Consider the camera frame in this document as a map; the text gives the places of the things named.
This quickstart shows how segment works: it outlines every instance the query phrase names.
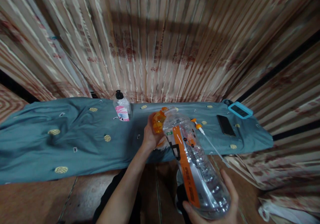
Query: left hand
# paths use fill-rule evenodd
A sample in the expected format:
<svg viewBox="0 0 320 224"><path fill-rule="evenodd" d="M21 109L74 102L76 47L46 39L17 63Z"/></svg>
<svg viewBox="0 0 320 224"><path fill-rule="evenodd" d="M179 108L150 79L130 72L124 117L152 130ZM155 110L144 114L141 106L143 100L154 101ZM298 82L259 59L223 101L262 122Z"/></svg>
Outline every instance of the left hand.
<svg viewBox="0 0 320 224"><path fill-rule="evenodd" d="M144 128L144 136L143 136L143 142L142 142L142 148L145 148L149 150L150 152L155 149L157 144L159 143L160 139L164 136L163 133L155 134L153 131L152 126L152 119L156 113L150 114L148 117L148 123L146 127Z"/></svg>

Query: blue case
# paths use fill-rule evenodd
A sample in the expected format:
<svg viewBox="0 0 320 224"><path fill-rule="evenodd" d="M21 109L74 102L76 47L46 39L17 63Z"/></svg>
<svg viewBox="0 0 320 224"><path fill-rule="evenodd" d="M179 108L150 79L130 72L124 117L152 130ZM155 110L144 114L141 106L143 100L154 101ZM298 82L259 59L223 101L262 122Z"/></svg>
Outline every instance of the blue case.
<svg viewBox="0 0 320 224"><path fill-rule="evenodd" d="M253 111L239 102L234 102L228 109L241 119L247 119L253 115Z"/></svg>

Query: black pump top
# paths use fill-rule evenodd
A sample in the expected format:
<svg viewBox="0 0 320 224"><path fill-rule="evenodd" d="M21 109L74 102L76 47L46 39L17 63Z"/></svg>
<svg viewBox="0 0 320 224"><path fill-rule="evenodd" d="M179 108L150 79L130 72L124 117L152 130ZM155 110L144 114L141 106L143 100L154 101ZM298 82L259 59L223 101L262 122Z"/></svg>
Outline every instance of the black pump top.
<svg viewBox="0 0 320 224"><path fill-rule="evenodd" d="M122 94L122 92L120 90L116 91L116 98L117 99L123 99L123 94Z"/></svg>

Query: curtain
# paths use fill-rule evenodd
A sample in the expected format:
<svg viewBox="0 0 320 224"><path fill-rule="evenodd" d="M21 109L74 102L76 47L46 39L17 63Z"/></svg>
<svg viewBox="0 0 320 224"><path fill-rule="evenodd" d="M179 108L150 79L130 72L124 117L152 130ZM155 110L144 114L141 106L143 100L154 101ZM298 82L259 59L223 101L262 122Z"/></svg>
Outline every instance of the curtain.
<svg viewBox="0 0 320 224"><path fill-rule="evenodd" d="M265 205L275 205L277 207L289 208L295 213L296 210L303 211L316 217L320 217L320 181L308 181L300 184L292 184L274 191L267 192L259 197L262 207ZM284 213L282 217L288 218L288 213ZM276 224L289 224L293 222L285 221L279 216L271 215L272 220ZM293 215L289 217L292 221L297 222ZM300 223L319 223L319 219L308 217L309 221L301 220Z"/></svg>
<svg viewBox="0 0 320 224"><path fill-rule="evenodd" d="M320 128L293 135L274 147L225 157L230 166L262 190L320 178Z"/></svg>
<svg viewBox="0 0 320 224"><path fill-rule="evenodd" d="M272 135L320 117L320 42L242 103Z"/></svg>
<svg viewBox="0 0 320 224"><path fill-rule="evenodd" d="M0 69L40 101L91 97L32 0L0 0Z"/></svg>
<svg viewBox="0 0 320 224"><path fill-rule="evenodd" d="M28 104L26 101L0 84L0 123L12 113L23 109L26 104Z"/></svg>
<svg viewBox="0 0 320 224"><path fill-rule="evenodd" d="M318 30L319 0L36 0L98 97L243 94Z"/></svg>

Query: hand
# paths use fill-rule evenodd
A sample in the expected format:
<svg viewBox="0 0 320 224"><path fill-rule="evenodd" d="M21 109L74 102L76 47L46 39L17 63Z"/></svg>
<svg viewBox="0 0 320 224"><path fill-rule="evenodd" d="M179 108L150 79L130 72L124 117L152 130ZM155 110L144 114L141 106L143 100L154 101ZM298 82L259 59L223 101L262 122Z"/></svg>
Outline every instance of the hand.
<svg viewBox="0 0 320 224"><path fill-rule="evenodd" d="M163 133L161 134L155 134L153 131L153 126L152 126L152 119L156 113L150 114L148 117L148 124L144 128L144 136L143 136L143 142L142 146L143 148L149 150L150 152L155 149L157 144L159 143L160 139L164 136Z"/></svg>
<svg viewBox="0 0 320 224"><path fill-rule="evenodd" d="M193 224L237 224L237 211L238 211L238 201L239 201L239 196L238 193L230 179L230 177L227 175L225 170L221 169L220 171L221 176L226 184L226 187L228 188L228 191L230 193L231 197L231 204L230 204L230 209L229 212L227 213L226 216L223 218L216 220L216 221L209 221L201 217L191 206L191 204L187 201L184 201L182 203L184 209L188 213L188 216L190 218L190 221Z"/></svg>

